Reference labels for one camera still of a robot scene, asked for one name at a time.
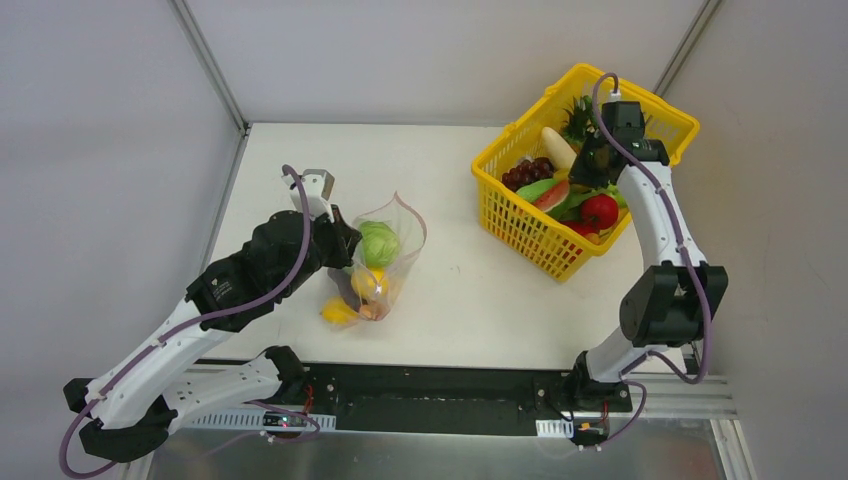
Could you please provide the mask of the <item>green toy cabbage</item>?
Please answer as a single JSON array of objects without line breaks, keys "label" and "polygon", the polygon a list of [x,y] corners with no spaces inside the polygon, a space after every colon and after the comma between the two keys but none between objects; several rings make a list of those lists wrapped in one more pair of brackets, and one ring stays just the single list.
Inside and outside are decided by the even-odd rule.
[{"label": "green toy cabbage", "polygon": [[362,234],[362,256],[368,268],[385,268],[400,255],[400,239],[388,224],[364,221],[359,231]]}]

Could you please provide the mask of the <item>small green toy vegetable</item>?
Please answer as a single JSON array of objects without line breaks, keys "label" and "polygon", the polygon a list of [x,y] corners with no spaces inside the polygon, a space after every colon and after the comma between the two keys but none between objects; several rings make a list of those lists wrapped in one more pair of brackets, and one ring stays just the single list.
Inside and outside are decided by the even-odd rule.
[{"label": "small green toy vegetable", "polygon": [[520,187],[516,194],[523,200],[533,203],[545,192],[558,184],[554,178],[540,179],[528,185]]}]

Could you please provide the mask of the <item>toy watermelon slice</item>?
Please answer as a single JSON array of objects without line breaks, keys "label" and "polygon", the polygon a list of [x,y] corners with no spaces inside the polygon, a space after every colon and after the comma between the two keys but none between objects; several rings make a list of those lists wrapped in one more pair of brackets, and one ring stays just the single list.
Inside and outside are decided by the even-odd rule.
[{"label": "toy watermelon slice", "polygon": [[533,206],[538,210],[552,215],[553,211],[564,204],[570,194],[571,186],[567,180],[558,182],[542,193]]}]

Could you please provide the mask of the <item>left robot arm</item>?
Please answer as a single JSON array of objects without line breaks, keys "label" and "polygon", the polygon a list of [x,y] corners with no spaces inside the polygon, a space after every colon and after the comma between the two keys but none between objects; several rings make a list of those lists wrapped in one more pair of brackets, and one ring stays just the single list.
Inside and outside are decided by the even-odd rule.
[{"label": "left robot arm", "polygon": [[313,274],[353,262],[362,235],[338,208],[316,218],[281,211],[257,226],[241,249],[213,262],[187,288],[163,324],[127,359],[95,379],[63,389],[84,451],[117,463],[139,459],[210,413],[274,397],[297,402],[304,368],[291,348],[271,346],[247,363],[199,381],[181,375],[215,346],[268,315]]}]

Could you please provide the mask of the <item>clear zip top bag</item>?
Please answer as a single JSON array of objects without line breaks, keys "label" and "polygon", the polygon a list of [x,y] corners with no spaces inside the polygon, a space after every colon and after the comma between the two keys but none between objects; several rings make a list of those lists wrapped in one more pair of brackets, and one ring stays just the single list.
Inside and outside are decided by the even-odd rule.
[{"label": "clear zip top bag", "polygon": [[327,271],[337,293],[324,303],[321,316],[337,327],[389,315],[428,235],[420,213],[397,194],[355,218],[353,226],[362,240],[352,264]]}]

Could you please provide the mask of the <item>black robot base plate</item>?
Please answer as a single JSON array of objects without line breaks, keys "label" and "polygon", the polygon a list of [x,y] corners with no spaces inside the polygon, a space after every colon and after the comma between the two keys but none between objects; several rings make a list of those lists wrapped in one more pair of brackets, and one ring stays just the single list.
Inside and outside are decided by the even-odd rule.
[{"label": "black robot base plate", "polygon": [[262,356],[283,381],[279,404],[312,402],[342,431],[531,436],[542,420],[629,413],[630,389],[574,369],[516,370],[302,363],[288,346]]}]

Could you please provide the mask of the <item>toy purple grapes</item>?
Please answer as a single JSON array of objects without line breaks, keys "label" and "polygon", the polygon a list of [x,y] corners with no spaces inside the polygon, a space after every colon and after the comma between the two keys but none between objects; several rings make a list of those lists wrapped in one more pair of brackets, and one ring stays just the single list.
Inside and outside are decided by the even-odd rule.
[{"label": "toy purple grapes", "polygon": [[554,173],[554,165],[548,157],[525,157],[501,175],[501,183],[509,190],[517,192],[520,188],[539,180],[552,178]]}]

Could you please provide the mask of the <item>yellow toy lemon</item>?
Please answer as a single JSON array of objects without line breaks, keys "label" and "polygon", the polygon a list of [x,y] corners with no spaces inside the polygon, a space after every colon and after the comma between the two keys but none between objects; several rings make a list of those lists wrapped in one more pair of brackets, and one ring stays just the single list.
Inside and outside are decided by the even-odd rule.
[{"label": "yellow toy lemon", "polygon": [[349,325],[355,322],[359,316],[351,309],[341,297],[328,299],[321,309],[322,318],[335,326]]},{"label": "yellow toy lemon", "polygon": [[360,299],[376,301],[389,292],[389,280],[383,269],[356,267],[351,274],[351,287]]}]

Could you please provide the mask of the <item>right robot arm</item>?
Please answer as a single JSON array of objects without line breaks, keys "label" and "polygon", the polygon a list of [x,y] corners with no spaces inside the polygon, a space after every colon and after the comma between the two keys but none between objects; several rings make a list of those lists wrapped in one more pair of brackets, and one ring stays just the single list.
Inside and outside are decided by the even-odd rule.
[{"label": "right robot arm", "polygon": [[644,271],[622,299],[618,327],[584,352],[584,373],[567,384],[569,400],[583,410],[607,397],[636,366],[656,358],[688,384],[701,382],[713,357],[713,322],[728,287],[724,267],[709,263],[697,246],[672,185],[671,160],[662,141],[645,136],[636,101],[594,102],[596,133],[584,143],[571,179],[587,186],[614,185],[624,197],[642,252]]}]

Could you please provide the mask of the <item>toy steak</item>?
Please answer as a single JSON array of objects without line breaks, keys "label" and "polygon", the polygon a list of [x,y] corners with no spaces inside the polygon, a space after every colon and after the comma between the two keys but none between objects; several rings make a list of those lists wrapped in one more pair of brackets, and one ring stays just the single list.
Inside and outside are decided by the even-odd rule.
[{"label": "toy steak", "polygon": [[369,321],[383,320],[388,312],[388,293],[376,301],[362,300],[353,291],[351,287],[351,274],[356,267],[344,269],[329,269],[328,277],[333,281],[338,289],[339,296],[346,304],[358,313],[359,318]]}]

